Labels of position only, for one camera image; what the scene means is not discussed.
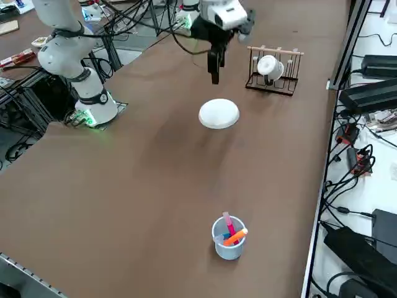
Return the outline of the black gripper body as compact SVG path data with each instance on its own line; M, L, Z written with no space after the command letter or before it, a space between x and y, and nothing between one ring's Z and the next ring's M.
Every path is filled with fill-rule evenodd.
M223 30L219 26L197 17L190 28L190 36L194 39L207 41L212 46L225 47L234 37L234 30Z

